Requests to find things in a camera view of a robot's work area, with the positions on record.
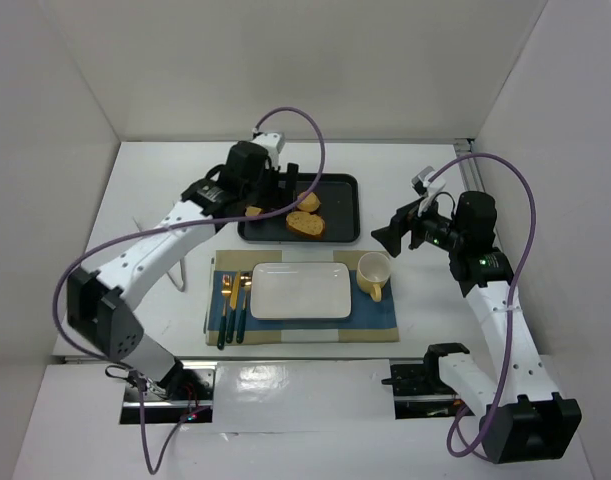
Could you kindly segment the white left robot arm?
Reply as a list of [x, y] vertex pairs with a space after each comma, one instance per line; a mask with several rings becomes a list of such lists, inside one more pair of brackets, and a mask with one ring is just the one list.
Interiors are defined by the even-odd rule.
[[260, 133], [231, 147], [225, 164], [192, 183], [157, 225], [94, 271], [77, 268], [67, 279], [69, 326], [114, 363], [145, 376], [163, 396], [183, 393], [195, 379], [181, 361], [145, 333], [134, 311], [149, 290], [191, 250], [214, 236], [221, 218], [241, 217], [249, 206], [283, 206], [294, 196], [278, 186], [285, 138]]

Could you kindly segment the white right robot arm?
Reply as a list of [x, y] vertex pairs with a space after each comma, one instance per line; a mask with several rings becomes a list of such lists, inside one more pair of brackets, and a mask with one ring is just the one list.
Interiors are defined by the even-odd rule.
[[563, 457], [581, 422], [578, 402], [566, 399], [547, 373], [512, 288], [514, 272], [494, 245], [497, 212], [485, 193], [460, 195], [451, 217], [420, 201], [399, 208], [390, 223], [372, 231], [393, 257], [409, 234], [409, 247], [427, 243], [447, 252], [453, 278], [484, 334], [495, 374], [487, 375], [460, 343], [429, 346], [424, 356], [428, 382], [456, 393], [478, 421], [480, 445], [494, 464]]

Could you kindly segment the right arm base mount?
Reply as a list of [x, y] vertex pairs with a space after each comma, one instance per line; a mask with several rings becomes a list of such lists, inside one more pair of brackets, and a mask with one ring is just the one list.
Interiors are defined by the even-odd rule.
[[434, 384], [421, 360], [391, 361], [389, 377], [397, 420], [454, 417], [464, 403], [443, 384]]

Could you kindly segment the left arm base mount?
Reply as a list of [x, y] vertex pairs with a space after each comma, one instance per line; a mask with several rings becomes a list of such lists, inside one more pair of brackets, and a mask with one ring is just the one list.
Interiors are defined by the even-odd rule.
[[[124, 383], [124, 395], [119, 423], [136, 425], [140, 422], [139, 388], [135, 377], [118, 365], [105, 368], [105, 375]], [[146, 381], [143, 393], [145, 423], [175, 424], [184, 416], [189, 424], [211, 423], [216, 379], [215, 362], [187, 362], [184, 378], [173, 393], [150, 380]]]

